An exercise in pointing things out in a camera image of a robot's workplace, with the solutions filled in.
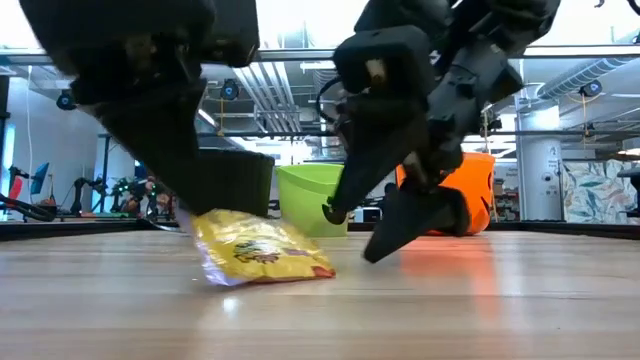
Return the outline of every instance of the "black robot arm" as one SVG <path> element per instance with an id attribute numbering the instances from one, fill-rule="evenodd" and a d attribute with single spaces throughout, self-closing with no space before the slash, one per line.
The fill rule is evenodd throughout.
<path id="1" fill-rule="evenodd" d="M 508 56 L 543 36 L 559 6 L 559 0 L 465 0 L 445 11 L 447 3 L 372 0 L 356 34 L 334 53 L 351 95 L 337 108 L 335 129 L 347 159 L 325 216 L 344 222 L 396 166 L 407 172 L 365 249 L 372 262 L 428 230 L 467 231 L 464 196 L 439 184 L 462 164 L 461 143 L 480 128 L 483 107 L 522 88 Z M 391 11 L 393 5 L 400 10 Z M 433 52 L 434 64 L 426 60 Z"/>
<path id="2" fill-rule="evenodd" d="M 234 209 L 198 156 L 201 63 L 247 66 L 260 39 L 255 0 L 20 0 L 77 104 L 196 214 Z"/>

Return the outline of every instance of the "ceiling light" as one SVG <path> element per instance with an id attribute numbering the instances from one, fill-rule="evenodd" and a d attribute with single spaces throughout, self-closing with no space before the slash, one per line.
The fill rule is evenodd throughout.
<path id="1" fill-rule="evenodd" d="M 524 57 L 616 57 L 638 56 L 637 45 L 594 46 L 532 46 L 524 51 Z"/>
<path id="2" fill-rule="evenodd" d="M 207 114 L 204 110 L 198 109 L 198 115 L 200 115 L 200 117 L 202 117 L 206 122 L 208 122 L 209 125 L 215 128 L 218 127 L 218 123 L 215 120 L 213 120 L 213 118 L 209 114 Z"/>
<path id="3" fill-rule="evenodd" d="M 507 149 L 507 150 L 504 150 L 502 152 L 499 152 L 499 153 L 495 154 L 494 157 L 499 159 L 501 157 L 504 157 L 505 155 L 511 154 L 514 151 L 516 151 L 516 147 L 515 146 L 512 149 Z"/>
<path id="4" fill-rule="evenodd" d="M 225 140 L 232 142 L 234 144 L 236 144 L 239 148 L 247 150 L 247 151 L 253 151 L 253 152 L 257 152 L 257 146 L 256 143 L 254 143 L 253 141 L 247 141 L 243 138 L 240 137 L 224 137 Z M 212 148 L 207 148 L 207 147 L 201 147 L 201 149 L 212 149 Z"/>
<path id="5" fill-rule="evenodd" d="M 640 156 L 640 148 L 618 151 L 620 155 Z"/>
<path id="6" fill-rule="evenodd" d="M 303 62 L 300 64 L 302 70 L 333 70 L 336 66 L 332 61 Z"/>
<path id="7" fill-rule="evenodd" d="M 613 97 L 619 97 L 623 99 L 638 99 L 640 94 L 611 94 Z"/>

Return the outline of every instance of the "red object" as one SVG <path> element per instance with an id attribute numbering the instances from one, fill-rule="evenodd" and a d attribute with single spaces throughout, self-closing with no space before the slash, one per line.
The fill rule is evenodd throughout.
<path id="1" fill-rule="evenodd" d="M 9 189 L 9 199 L 18 200 L 18 196 L 20 196 L 20 192 L 22 191 L 22 185 L 24 182 L 21 178 L 16 177 L 13 181 L 13 186 Z"/>

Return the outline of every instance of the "wooden table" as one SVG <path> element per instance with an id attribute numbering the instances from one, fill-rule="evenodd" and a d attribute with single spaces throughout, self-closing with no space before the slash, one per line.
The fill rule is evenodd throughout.
<path id="1" fill-rule="evenodd" d="M 337 279 L 239 289 L 177 234 L 0 243 L 0 360 L 640 359 L 640 242 L 365 241 L 321 242 Z"/>

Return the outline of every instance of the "security camera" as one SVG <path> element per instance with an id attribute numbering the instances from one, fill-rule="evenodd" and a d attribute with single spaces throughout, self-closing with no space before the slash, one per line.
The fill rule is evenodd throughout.
<path id="1" fill-rule="evenodd" d="M 233 79 L 227 79 L 224 81 L 222 88 L 220 89 L 220 98 L 227 101 L 233 101 L 240 95 L 240 88 Z"/>
<path id="2" fill-rule="evenodd" d="M 69 90 L 62 90 L 60 96 L 58 96 L 56 105 L 60 110 L 64 111 L 75 110 L 78 107 Z"/>
<path id="3" fill-rule="evenodd" d="M 578 90 L 580 95 L 584 97 L 595 97 L 602 93 L 602 83 L 598 80 L 594 80 L 580 88 Z"/>

